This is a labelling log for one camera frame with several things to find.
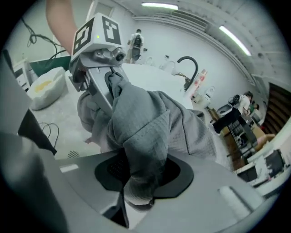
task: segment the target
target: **black wire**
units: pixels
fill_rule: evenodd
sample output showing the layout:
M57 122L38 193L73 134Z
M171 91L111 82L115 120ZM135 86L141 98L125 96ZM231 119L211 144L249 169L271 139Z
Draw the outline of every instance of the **black wire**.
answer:
M53 61L56 58L56 56L59 53L62 53L62 52L65 52L66 51L66 50L58 51L57 46L62 47L61 45L53 42L50 38L46 37L45 35L36 34L33 31L33 29L24 21L23 18L21 18L21 21L23 22L23 24L25 25L25 27L27 28L27 30L30 33L30 36L29 36L29 39L28 39L28 42L27 42L27 47L29 47L31 44L35 44L37 42L37 38L38 37L41 38L41 39L43 39L44 41L47 41L47 42L51 43L55 47L55 54L46 62L45 66L43 67L44 69L48 66L48 64L49 64L50 61Z
M59 131L60 131L60 129L59 129L59 127L55 123L50 123L49 125L55 125L57 127L57 129L58 129L58 134L56 136L55 144L54 144L54 148L55 148L56 142L58 141L58 138L59 138Z
M55 139L55 144L54 144L54 148L55 148L56 142L58 141L58 138L59 138L59 131L60 131L59 127L58 127L55 123L50 123L50 124L48 124L48 123L46 123L46 122L39 122L39 124L45 124L45 126L42 128L42 131L44 130L44 128L45 128L46 126L48 126L49 129L50 129L50 133L51 133L50 125L55 125L55 126L57 127L57 129L58 129L58 133L57 133L57 136L56 136L56 139Z
M39 122L39 124L45 124L45 126L43 126L43 128L41 129L42 131L44 130L44 128L45 128L46 126L48 126L48 127L49 127L49 129L50 129L50 133L51 133L51 128L50 128L50 126L49 126L49 124L48 124L48 123L45 123L45 122Z
M59 54L59 53L62 53L62 52L66 52L66 50L61 50L61 51L58 51L57 53L55 53L53 56L51 56L49 58L49 60L45 63L45 67L48 66L49 62L53 62L53 60L56 58L56 56Z

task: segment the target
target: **table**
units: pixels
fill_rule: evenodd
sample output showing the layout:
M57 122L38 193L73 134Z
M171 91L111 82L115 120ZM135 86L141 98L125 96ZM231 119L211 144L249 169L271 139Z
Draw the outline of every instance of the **table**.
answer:
M147 91L162 91L185 108L193 109L191 99L184 97L184 77L148 65L123 64L122 68L133 85Z

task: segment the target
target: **black faucet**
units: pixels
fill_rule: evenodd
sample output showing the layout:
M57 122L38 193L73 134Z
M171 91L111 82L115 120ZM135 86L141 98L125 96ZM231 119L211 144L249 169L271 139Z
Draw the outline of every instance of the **black faucet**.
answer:
M191 78L191 80L190 80L190 83L189 83L188 85L185 85L185 91L188 90L188 88L190 87L190 85L191 85L192 82L194 81L194 78L196 77L197 72L198 72L198 64L197 64L196 60L195 60L193 57L190 57L190 56L183 56L183 57L181 57L177 62L180 63L181 61L183 61L183 60L187 60L187 59L188 59L188 60L191 60L191 61L194 62L196 69L195 69L194 75L192 76L192 78Z

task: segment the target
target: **green panel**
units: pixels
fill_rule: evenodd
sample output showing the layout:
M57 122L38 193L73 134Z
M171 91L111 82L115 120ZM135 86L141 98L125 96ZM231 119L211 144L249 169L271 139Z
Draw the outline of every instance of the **green panel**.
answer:
M69 69L71 56L57 57L53 61L49 61L49 62L48 60L49 59L30 62L31 68L33 69L33 71L36 73L38 77L49 72L51 69L54 69L60 66L63 67L65 71L67 71Z

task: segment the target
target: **led light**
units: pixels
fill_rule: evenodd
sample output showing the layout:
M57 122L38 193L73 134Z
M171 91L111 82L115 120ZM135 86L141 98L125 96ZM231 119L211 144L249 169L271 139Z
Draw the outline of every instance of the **led light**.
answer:
M163 8L169 8L173 10L178 10L177 5L171 5L171 4L164 4L164 3L142 3L143 6L149 6L149 7L163 7Z
M245 45L227 28L225 28L224 26L220 26L219 29L222 30L225 34L227 34L244 51L246 55L251 56L250 51L248 51Z

